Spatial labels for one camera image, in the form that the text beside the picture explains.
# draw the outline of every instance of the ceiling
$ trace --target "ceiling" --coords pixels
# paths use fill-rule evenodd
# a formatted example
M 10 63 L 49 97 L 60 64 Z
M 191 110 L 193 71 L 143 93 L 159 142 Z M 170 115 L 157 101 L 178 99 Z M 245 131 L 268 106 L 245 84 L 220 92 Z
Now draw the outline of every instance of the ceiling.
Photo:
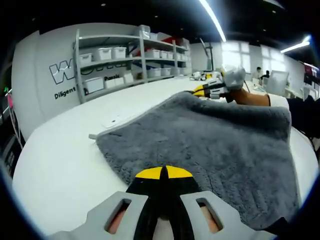
M 278 0 L 283 9 L 270 3 L 274 0 L 267 1 L 207 0 L 227 40 L 247 41 L 281 50 L 300 43 L 305 35 L 312 33 L 312 46 L 297 49 L 288 55 L 318 65 L 315 46 L 320 36 L 311 21 L 318 14 L 316 3 L 311 0 L 304 0 L 303 4 Z M 19 4 L 10 1 L 1 9 L 5 13 L 1 13 L 0 18 L 7 46 L 36 30 L 45 33 L 64 26 L 92 22 L 148 25 L 153 32 L 184 37 L 191 43 L 200 42 L 199 38 L 205 42 L 221 40 L 198 0 L 83 0 L 82 3 L 30 0 Z M 7 46 L 1 48 L 3 57 L 10 51 Z

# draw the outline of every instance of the window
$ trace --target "window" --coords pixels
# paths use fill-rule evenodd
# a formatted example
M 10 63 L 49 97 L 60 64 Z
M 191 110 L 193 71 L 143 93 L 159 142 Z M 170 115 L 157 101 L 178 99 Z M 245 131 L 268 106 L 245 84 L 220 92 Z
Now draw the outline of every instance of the window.
M 265 73 L 267 70 L 271 71 L 286 71 L 285 66 L 285 56 L 278 50 L 267 47 L 261 46 L 261 53 L 262 53 L 262 69 Z
M 221 44 L 222 63 L 234 67 L 243 67 L 247 73 L 251 73 L 249 55 L 249 43 L 227 41 Z

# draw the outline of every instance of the gray towel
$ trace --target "gray towel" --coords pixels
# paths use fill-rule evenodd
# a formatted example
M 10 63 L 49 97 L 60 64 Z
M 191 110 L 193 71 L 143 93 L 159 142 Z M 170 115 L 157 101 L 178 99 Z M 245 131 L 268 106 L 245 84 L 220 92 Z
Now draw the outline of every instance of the gray towel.
M 290 112 L 175 94 L 96 143 L 126 183 L 143 169 L 171 165 L 191 172 L 260 230 L 299 207 L 289 148 Z

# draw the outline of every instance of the white wall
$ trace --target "white wall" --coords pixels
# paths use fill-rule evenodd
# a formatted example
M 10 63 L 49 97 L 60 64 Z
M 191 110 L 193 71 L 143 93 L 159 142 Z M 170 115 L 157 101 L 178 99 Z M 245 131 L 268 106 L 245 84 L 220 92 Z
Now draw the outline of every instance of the white wall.
M 86 23 L 67 26 L 50 32 L 35 32 L 16 46 L 12 64 L 12 89 L 15 113 L 23 137 L 27 140 L 33 130 L 51 118 L 80 104 L 77 91 L 56 99 L 56 94 L 76 87 L 73 68 L 73 47 L 77 29 L 80 36 L 119 34 L 131 35 L 136 26 L 118 23 Z M 170 37 L 159 33 L 160 40 Z M 94 69 L 84 79 L 111 77 L 123 71 Z
M 221 68 L 222 61 L 222 47 L 221 43 L 212 43 L 212 55 L 213 55 L 213 64 L 214 69 Z M 201 43 L 194 43 L 190 45 L 191 52 L 191 62 L 193 70 L 205 70 L 207 69 L 207 56 L 203 50 Z M 263 67 L 263 56 L 262 50 L 259 46 L 249 45 L 249 55 L 250 55 L 250 64 L 251 72 L 254 72 L 257 67 Z M 304 84 L 304 65 L 291 57 L 284 56 L 284 64 L 286 70 L 289 72 L 289 81 L 290 87 L 297 93 L 301 93 L 300 89 L 305 86 Z

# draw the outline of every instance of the person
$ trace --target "person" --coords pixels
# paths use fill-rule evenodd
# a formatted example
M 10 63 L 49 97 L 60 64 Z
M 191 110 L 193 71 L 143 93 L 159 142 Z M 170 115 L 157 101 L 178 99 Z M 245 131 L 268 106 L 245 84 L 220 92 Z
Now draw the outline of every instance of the person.
M 252 78 L 253 79 L 260 79 L 261 77 L 262 77 L 262 75 L 263 75 L 263 73 L 262 73 L 262 70 L 261 70 L 261 67 L 257 67 L 256 68 L 256 72 L 254 72 L 253 74 L 252 74 Z
M 260 79 L 261 80 L 263 80 L 264 78 L 270 78 L 270 72 L 269 72 L 269 70 L 267 70 L 266 72 L 265 72 L 265 75 L 263 75 L 262 77 L 260 77 Z
M 243 88 L 230 92 L 233 99 L 240 105 L 285 107 L 291 113 L 292 127 L 303 132 L 309 139 L 320 138 L 320 99 L 314 100 L 311 96 L 303 101 L 300 98 L 287 99 L 282 96 L 249 93 Z

